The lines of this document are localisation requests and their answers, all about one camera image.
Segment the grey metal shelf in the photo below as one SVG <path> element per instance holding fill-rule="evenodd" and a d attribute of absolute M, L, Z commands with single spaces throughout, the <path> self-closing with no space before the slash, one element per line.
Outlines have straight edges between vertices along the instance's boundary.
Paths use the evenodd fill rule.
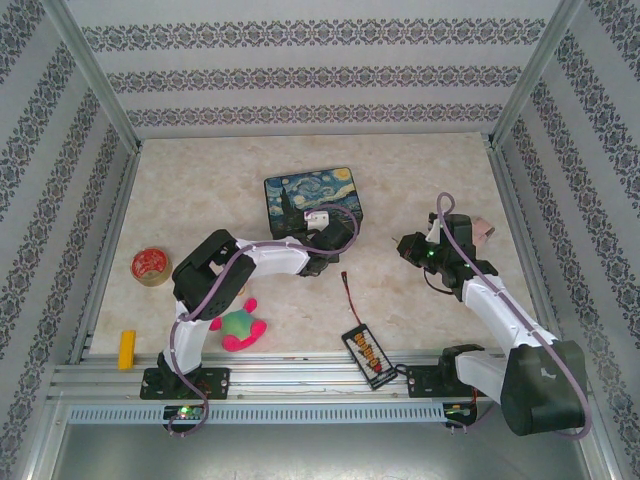
<path fill-rule="evenodd" d="M 519 438 L 493 417 L 467 434 L 439 424 L 72 425 L 54 480 L 587 480 L 577 445 Z"/>

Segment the black board with orange print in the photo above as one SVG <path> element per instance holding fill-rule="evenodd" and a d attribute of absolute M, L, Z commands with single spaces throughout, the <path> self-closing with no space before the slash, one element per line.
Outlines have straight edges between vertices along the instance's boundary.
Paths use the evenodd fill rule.
<path fill-rule="evenodd" d="M 372 390 L 378 390 L 398 376 L 366 324 L 356 326 L 343 334 L 341 339 Z"/>

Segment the panda plush toy with glasses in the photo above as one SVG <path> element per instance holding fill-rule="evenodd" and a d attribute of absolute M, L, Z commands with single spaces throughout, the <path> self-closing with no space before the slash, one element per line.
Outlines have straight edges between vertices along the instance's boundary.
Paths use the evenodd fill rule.
<path fill-rule="evenodd" d="M 267 331 L 267 323 L 253 316 L 258 301 L 250 297 L 240 310 L 215 318 L 210 331 L 221 332 L 221 346 L 227 352 L 238 352 L 252 346 Z"/>

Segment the red brown tape roll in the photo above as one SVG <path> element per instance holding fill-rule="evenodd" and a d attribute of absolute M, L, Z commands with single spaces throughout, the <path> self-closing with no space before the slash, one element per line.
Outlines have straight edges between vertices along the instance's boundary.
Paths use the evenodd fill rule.
<path fill-rule="evenodd" d="M 130 264 L 133 278 L 145 287 L 157 287 L 167 281 L 172 273 L 168 254 L 157 247 L 145 248 L 134 255 Z"/>

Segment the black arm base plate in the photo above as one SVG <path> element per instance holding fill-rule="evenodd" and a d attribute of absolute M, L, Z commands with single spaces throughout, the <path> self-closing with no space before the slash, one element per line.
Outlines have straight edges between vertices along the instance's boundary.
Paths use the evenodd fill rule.
<path fill-rule="evenodd" d="M 489 393 L 476 386 L 463 383 L 454 367 L 441 365 L 396 365 L 397 373 L 406 379 L 410 398 L 472 398 L 473 392 L 479 397 L 498 401 L 500 390 L 491 387 Z"/>
<path fill-rule="evenodd" d="M 230 383 L 228 368 L 200 367 L 185 374 L 185 378 L 208 400 L 225 400 Z M 190 389 L 180 377 L 169 370 L 148 368 L 144 371 L 140 398 L 142 400 L 197 400 L 199 395 Z"/>

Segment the aluminium frame post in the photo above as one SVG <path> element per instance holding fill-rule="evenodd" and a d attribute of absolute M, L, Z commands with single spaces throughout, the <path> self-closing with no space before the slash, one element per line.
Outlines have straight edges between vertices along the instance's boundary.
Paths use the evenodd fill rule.
<path fill-rule="evenodd" d="M 517 81 L 502 113 L 488 136 L 488 145 L 496 150 L 505 141 L 518 115 L 527 103 L 534 87 L 551 60 L 555 49 L 569 28 L 584 0 L 560 0 L 541 35 L 533 54 Z"/>
<path fill-rule="evenodd" d="M 142 144 L 65 0 L 40 0 L 129 152 Z"/>

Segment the aluminium front rail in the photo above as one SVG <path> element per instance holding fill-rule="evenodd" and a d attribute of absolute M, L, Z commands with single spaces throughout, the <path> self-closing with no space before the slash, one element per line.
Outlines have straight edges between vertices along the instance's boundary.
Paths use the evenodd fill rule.
<path fill-rule="evenodd" d="M 90 355 L 78 364 L 54 368 L 46 398 L 67 403 L 126 404 L 140 400 L 144 370 L 155 355 L 138 355 L 130 370 L 117 368 L 113 355 Z M 346 352 L 210 353 L 205 367 L 230 370 L 230 403 L 372 403 L 409 399 L 407 381 L 399 376 L 378 390 L 366 384 Z"/>

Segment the starry night painted box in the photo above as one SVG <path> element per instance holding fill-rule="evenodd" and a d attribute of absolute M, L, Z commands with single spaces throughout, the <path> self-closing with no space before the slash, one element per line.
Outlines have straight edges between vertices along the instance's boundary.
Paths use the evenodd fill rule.
<path fill-rule="evenodd" d="M 312 209 L 326 211 L 328 220 L 340 218 L 349 227 L 351 219 L 342 210 L 322 205 L 340 205 L 349 209 L 361 225 L 363 211 L 351 170 L 330 168 L 305 173 L 270 177 L 264 180 L 269 227 L 274 240 L 308 230 L 322 230 L 318 221 L 309 225 L 305 214 Z"/>

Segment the small pink box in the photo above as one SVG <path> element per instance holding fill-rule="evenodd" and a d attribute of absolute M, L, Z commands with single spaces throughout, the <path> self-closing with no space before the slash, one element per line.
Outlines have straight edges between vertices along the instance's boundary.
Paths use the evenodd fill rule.
<path fill-rule="evenodd" d="M 472 219 L 473 244 L 476 247 L 485 245 L 495 233 L 495 227 L 482 217 Z"/>

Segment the aluminium side rail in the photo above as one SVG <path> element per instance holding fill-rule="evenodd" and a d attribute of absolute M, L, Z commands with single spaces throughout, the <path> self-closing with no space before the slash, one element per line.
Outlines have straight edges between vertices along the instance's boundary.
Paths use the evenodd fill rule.
<path fill-rule="evenodd" d="M 66 365 L 78 364 L 82 360 L 87 338 L 90 337 L 95 330 L 127 206 L 135 182 L 142 149 L 143 142 L 128 156 L 121 172 L 115 197 L 105 224 L 100 249 L 96 257 L 95 268 L 90 278 L 86 298 L 83 300 L 83 305 L 80 310 L 77 328 L 74 331 L 70 349 L 64 361 Z"/>
<path fill-rule="evenodd" d="M 539 268 L 534 245 L 526 226 L 526 218 L 505 160 L 501 152 L 490 142 L 486 141 L 485 147 L 538 322 L 563 340 L 563 331 L 558 324 L 553 303 Z"/>

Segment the yellow block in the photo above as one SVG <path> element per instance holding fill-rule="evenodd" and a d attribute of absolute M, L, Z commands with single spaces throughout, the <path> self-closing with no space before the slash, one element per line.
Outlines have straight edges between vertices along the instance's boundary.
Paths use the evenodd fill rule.
<path fill-rule="evenodd" d="M 136 331 L 125 330 L 121 332 L 118 362 L 119 370 L 130 370 L 134 366 Z"/>

